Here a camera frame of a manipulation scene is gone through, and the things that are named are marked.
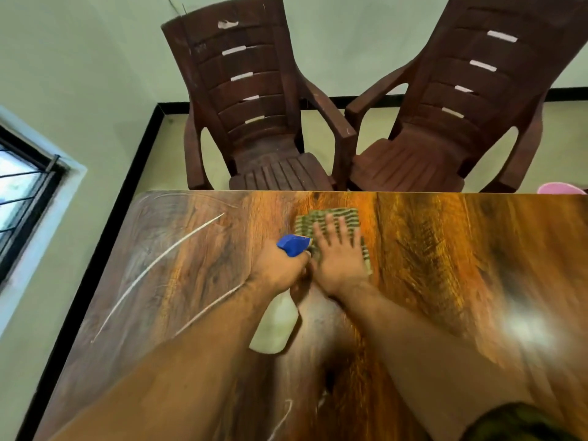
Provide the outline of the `green checked cleaning cloth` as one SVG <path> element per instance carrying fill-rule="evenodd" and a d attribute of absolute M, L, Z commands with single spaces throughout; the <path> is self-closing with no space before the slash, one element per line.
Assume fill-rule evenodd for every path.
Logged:
<path fill-rule="evenodd" d="M 332 214 L 334 225 L 339 230 L 339 218 L 344 217 L 350 240 L 353 240 L 355 229 L 360 228 L 360 220 L 357 208 L 341 207 L 321 210 L 311 210 L 308 214 L 298 215 L 295 219 L 295 234 L 311 238 L 312 242 L 309 251 L 314 259 L 320 260 L 320 249 L 315 242 L 314 223 L 318 223 L 322 232 L 326 231 L 326 215 Z"/>

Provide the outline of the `person's right hand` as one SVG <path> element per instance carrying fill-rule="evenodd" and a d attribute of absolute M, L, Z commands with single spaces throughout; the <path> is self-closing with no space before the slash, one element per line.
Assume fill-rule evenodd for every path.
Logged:
<path fill-rule="evenodd" d="M 314 223 L 315 241 L 321 255 L 320 260 L 312 260 L 320 262 L 320 289 L 327 296 L 346 304 L 349 298 L 369 283 L 370 275 L 359 248 L 355 246 L 355 232 L 353 240 L 350 240 L 345 218 L 340 217 L 338 220 L 341 246 L 335 251 L 328 250 L 326 231 L 322 232 L 319 224 Z"/>

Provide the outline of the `window with black metal grille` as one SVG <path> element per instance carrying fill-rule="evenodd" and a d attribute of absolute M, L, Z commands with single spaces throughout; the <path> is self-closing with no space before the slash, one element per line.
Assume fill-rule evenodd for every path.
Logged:
<path fill-rule="evenodd" d="M 7 282 L 70 167 L 0 125 L 0 288 Z"/>

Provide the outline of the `person's left hand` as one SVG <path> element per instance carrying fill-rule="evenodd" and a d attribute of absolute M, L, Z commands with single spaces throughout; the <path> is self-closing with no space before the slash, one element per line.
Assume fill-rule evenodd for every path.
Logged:
<path fill-rule="evenodd" d="M 246 281 L 257 302 L 269 303 L 291 287 L 305 263 L 303 252 L 290 257 L 278 248 L 275 239 L 269 239 L 263 244 Z"/>

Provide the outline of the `dark green shirt sleeve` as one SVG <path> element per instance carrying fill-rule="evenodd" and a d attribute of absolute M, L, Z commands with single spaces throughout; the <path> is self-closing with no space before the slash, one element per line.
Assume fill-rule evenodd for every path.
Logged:
<path fill-rule="evenodd" d="M 470 424 L 459 441 L 582 441 L 539 408 L 527 403 L 496 407 Z"/>

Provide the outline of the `pink plastic basin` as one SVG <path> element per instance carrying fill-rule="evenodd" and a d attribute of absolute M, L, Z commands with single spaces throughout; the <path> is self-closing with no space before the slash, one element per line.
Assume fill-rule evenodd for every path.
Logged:
<path fill-rule="evenodd" d="M 549 182 L 539 186 L 537 194 L 586 194 L 588 187 L 580 187 L 564 182 Z"/>

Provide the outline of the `white spray bottle blue nozzle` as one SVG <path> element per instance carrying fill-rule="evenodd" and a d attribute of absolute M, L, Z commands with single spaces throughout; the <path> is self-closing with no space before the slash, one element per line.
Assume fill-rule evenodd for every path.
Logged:
<path fill-rule="evenodd" d="M 289 258 L 295 258 L 310 250 L 312 237 L 288 234 L 281 237 L 276 246 Z M 249 343 L 249 349 L 264 355 L 281 353 L 288 344 L 298 321 L 299 312 L 290 289 L 275 296 L 264 312 Z"/>

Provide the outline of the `person's right forearm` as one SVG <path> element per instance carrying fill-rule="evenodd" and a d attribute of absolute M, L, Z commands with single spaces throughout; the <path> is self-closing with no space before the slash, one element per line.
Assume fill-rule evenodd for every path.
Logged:
<path fill-rule="evenodd" d="M 533 404 L 528 388 L 466 341 L 394 303 L 359 277 L 328 281 L 377 351 L 394 385 L 434 441 L 459 441 L 489 411 Z"/>

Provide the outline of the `person's left forearm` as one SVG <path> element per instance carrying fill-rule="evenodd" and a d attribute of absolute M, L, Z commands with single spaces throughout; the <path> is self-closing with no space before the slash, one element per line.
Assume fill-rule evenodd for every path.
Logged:
<path fill-rule="evenodd" d="M 269 303 L 289 287 L 250 276 L 147 354 L 50 441 L 205 441 Z"/>

